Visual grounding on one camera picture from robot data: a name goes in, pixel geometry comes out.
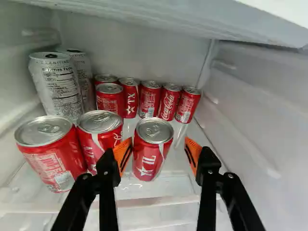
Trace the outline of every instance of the red soda can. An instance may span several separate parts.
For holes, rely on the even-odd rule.
[[[15,131],[18,149],[52,192],[71,189],[87,172],[73,122],[59,115],[30,120]]]
[[[121,78],[119,82],[122,85],[124,92],[124,118],[135,118],[139,105],[140,82],[134,78]]]
[[[94,76],[94,85],[102,83],[118,83],[118,77],[109,74],[99,74]]]
[[[96,86],[98,110],[106,110],[124,116],[123,87],[116,83],[102,83]]]
[[[173,128],[163,119],[141,119],[135,129],[133,173],[143,181],[159,173],[173,141]]]
[[[139,116],[149,118],[157,116],[160,103],[161,85],[156,81],[143,81],[141,83]]]
[[[122,142],[123,119],[113,112],[90,111],[77,121],[77,133],[90,173],[95,175],[96,162],[108,148]]]
[[[171,121],[178,107],[181,96],[181,87],[174,83],[163,85],[160,105],[158,108],[158,117],[165,121]]]
[[[201,90],[191,86],[184,87],[175,119],[183,124],[190,123],[200,98]]]

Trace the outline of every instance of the aluminum can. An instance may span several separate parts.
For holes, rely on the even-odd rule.
[[[109,74],[98,74],[94,77],[94,85],[102,83],[118,83],[118,77]]]
[[[87,54],[79,49],[74,48],[58,48],[57,51],[68,54],[73,60],[77,70],[78,82],[85,112],[95,110],[95,93],[92,85],[93,75],[91,71],[91,63],[87,57]]]
[[[106,110],[124,116],[123,87],[116,83],[102,83],[96,86],[98,110]]]
[[[45,115],[25,122],[15,131],[18,149],[55,193],[71,189],[87,172],[73,122],[59,115]]]
[[[141,83],[139,116],[149,118],[157,116],[160,103],[161,85],[156,81],[143,81]]]
[[[158,108],[158,117],[165,121],[171,121],[178,107],[181,96],[181,87],[174,83],[163,85],[160,105]]]
[[[139,81],[134,78],[119,80],[124,92],[124,118],[135,118],[139,105]]]
[[[95,110],[83,114],[77,132],[90,173],[95,175],[96,162],[108,148],[122,142],[123,119],[113,112]]]
[[[200,98],[201,90],[191,86],[184,87],[175,119],[183,124],[190,123]]]
[[[163,119],[141,119],[135,129],[133,173],[143,181],[153,180],[161,170],[173,141],[173,128]]]
[[[84,111],[70,56],[59,52],[37,52],[29,57],[29,71],[46,114],[66,116],[76,123]]]

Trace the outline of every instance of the can lid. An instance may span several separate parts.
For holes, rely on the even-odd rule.
[[[184,87],[184,91],[186,91],[189,94],[193,94],[193,95],[201,95],[201,90],[195,87],[192,87],[192,86]]]
[[[96,86],[96,90],[105,94],[117,94],[123,91],[123,87],[116,83],[101,83]]]
[[[173,137],[173,127],[167,121],[157,117],[141,119],[136,126],[136,131],[147,143],[165,143]]]
[[[159,89],[159,88],[162,87],[161,84],[159,84],[159,83],[157,83],[156,81],[153,81],[153,80],[146,80],[146,81],[142,81],[141,83],[145,87],[151,88],[151,89]]]
[[[39,147],[61,139],[72,126],[73,122],[66,117],[45,115],[22,124],[14,136],[21,146]]]
[[[81,51],[80,49],[76,49],[76,48],[63,48],[63,47],[58,47],[57,48],[58,52],[61,53],[68,53],[68,54],[72,54],[72,53],[78,53],[78,54],[85,54],[84,51]]]
[[[170,91],[181,91],[182,87],[174,83],[165,83],[164,88]]]
[[[135,78],[129,78],[129,77],[121,78],[119,81],[121,84],[127,85],[127,86],[138,86],[140,84],[139,80]]]
[[[121,116],[114,112],[95,110],[83,114],[77,126],[86,133],[105,133],[123,124]]]
[[[99,75],[96,75],[94,78],[95,80],[103,82],[103,83],[116,82],[118,79],[118,77],[109,75],[109,74],[99,74]]]
[[[37,60],[70,60],[71,57],[68,54],[60,52],[36,52],[29,55],[31,59]]]

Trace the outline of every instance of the coca-cola logo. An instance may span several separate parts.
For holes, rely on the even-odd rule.
[[[162,111],[161,115],[164,120],[169,119],[169,115],[171,113],[172,105],[174,102],[174,96],[173,95],[168,95],[166,92],[166,95],[164,97],[164,110]]]
[[[114,140],[115,140],[114,147],[116,147],[116,143],[118,141],[119,141],[119,143],[121,143],[121,139],[122,139],[122,131],[121,131],[121,134],[114,133]]]

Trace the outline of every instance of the can rim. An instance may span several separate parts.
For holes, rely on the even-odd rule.
[[[145,86],[145,84],[150,82],[150,81],[154,82],[158,87],[156,88],[156,87],[151,87],[151,86]],[[144,81],[141,82],[141,84],[144,87],[149,88],[149,89],[160,89],[162,87],[162,85],[155,80],[144,80]]]
[[[171,130],[171,136],[169,137],[169,139],[167,139],[167,140],[165,140],[165,141],[148,141],[148,140],[142,138],[142,136],[140,135],[140,133],[139,133],[139,131],[138,131],[137,128],[141,125],[141,123],[145,122],[146,120],[158,120],[158,121],[163,122],[164,124],[166,124],[166,125],[170,128],[170,130]],[[142,139],[143,141],[145,141],[145,142],[147,142],[147,143],[150,143],[150,144],[167,143],[167,142],[169,142],[170,140],[173,139],[173,135],[174,135],[174,129],[173,129],[173,127],[171,126],[171,124],[168,123],[167,121],[161,119],[161,118],[158,118],[158,117],[149,117],[149,118],[143,118],[143,119],[139,120],[138,123],[137,123],[137,125],[136,125],[136,128],[135,128],[135,129],[136,129],[137,134],[138,134],[138,136],[140,137],[140,139]]]
[[[124,82],[124,81],[126,81],[126,80],[132,80],[132,81],[134,81],[136,84],[135,84],[135,85],[129,85],[129,84],[127,84],[126,82]],[[120,79],[119,79],[119,82],[120,82],[121,84],[125,85],[125,86],[132,86],[132,87],[138,86],[138,85],[140,84],[140,80],[138,80],[138,79],[136,79],[136,78],[132,78],[132,77],[123,77],[123,78],[120,78]]]
[[[193,86],[185,86],[183,89],[184,89],[184,91],[187,92],[188,94],[191,94],[191,95],[201,95],[201,90],[198,89],[198,88],[195,88],[195,87],[193,87]],[[189,92],[188,89],[194,89],[194,90],[195,90],[195,93]]]
[[[167,87],[170,86],[170,85],[175,85],[175,86],[177,86],[179,89],[178,89],[178,90],[174,90],[174,89],[171,89],[171,88],[167,88]],[[180,85],[178,85],[178,84],[175,84],[175,83],[171,83],[171,82],[165,83],[165,84],[163,85],[163,87],[164,87],[166,90],[174,91],[174,92],[179,92],[179,91],[182,90],[182,86],[180,86]]]
[[[57,57],[47,57],[47,55],[55,55]],[[67,53],[62,53],[62,52],[35,52],[35,53],[31,53],[29,54],[29,57],[31,59],[34,60],[54,60],[54,61],[70,61],[71,60],[71,56],[69,56],[69,54]]]
[[[63,134],[62,136],[58,137],[57,139],[53,140],[53,141],[49,141],[49,142],[46,142],[46,143],[43,143],[43,144],[25,144],[25,143],[21,143],[20,141],[18,141],[18,133],[29,123],[31,122],[36,122],[36,121],[42,121],[42,120],[46,120],[48,118],[61,118],[61,119],[64,119],[66,120],[67,122],[70,123],[70,129],[68,130],[67,133]],[[43,116],[39,116],[39,117],[36,117],[34,119],[31,119],[31,120],[28,120],[24,123],[22,123],[17,129],[16,131],[14,132],[14,138],[15,138],[15,141],[18,145],[20,146],[23,146],[23,147],[41,147],[41,146],[45,146],[45,145],[48,145],[48,144],[51,144],[51,143],[54,143],[60,139],[62,139],[64,136],[66,136],[69,131],[72,129],[73,127],[73,121],[71,119],[69,119],[68,117],[66,116],[63,116],[63,115],[43,115]]]
[[[108,86],[108,85],[116,85],[118,87],[118,91],[116,92],[105,92],[105,91],[101,91],[99,90],[100,87],[102,86]],[[100,93],[104,93],[104,94],[119,94],[123,91],[123,87],[120,85],[120,84],[117,84],[117,83],[100,83],[96,86],[96,91],[100,92]]]
[[[99,81],[99,82],[102,82],[102,83],[111,83],[111,82],[104,82],[104,81],[101,81],[101,80],[98,79],[98,78],[103,77],[103,76],[108,76],[108,77],[114,78],[113,82],[117,81],[119,79],[118,76],[115,76],[115,75],[112,75],[112,74],[96,74],[94,76],[94,79]]]
[[[64,54],[86,54],[84,51],[80,49],[71,48],[71,47],[68,47],[68,48],[58,47],[56,50],[57,52],[64,53]]]
[[[79,119],[78,119],[77,122],[76,122],[76,127],[78,127],[80,130],[84,131],[84,132],[87,133],[87,134],[100,134],[100,133],[107,133],[107,132],[109,132],[109,131],[88,131],[88,130],[84,129],[84,128],[80,125],[81,120],[84,119],[85,116],[87,116],[87,115],[89,115],[89,114],[94,114],[94,113],[96,113],[96,112],[101,112],[101,113],[102,113],[102,112],[109,112],[109,111],[106,111],[106,110],[93,110],[93,111],[86,112],[86,113],[82,114],[82,115],[79,117]],[[117,129],[118,127],[120,127],[121,125],[124,124],[123,118],[122,118],[121,116],[119,116],[117,113],[114,113],[114,112],[109,112],[109,113],[114,114],[114,115],[116,115],[117,117],[119,117],[119,118],[121,119],[121,123],[120,123],[117,127],[115,127],[114,129]]]

